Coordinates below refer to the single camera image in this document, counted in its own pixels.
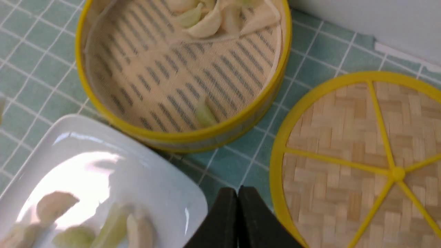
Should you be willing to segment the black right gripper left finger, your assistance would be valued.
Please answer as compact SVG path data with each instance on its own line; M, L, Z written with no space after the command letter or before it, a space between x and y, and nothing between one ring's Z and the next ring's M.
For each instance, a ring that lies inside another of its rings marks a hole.
M236 248L238 198L235 189L222 187L211 210L186 243L186 248Z

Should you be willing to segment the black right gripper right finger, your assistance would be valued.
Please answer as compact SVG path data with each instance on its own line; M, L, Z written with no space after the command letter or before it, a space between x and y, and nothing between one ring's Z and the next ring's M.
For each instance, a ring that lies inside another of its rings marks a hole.
M238 204L240 248L302 248L267 207L255 187L241 186Z

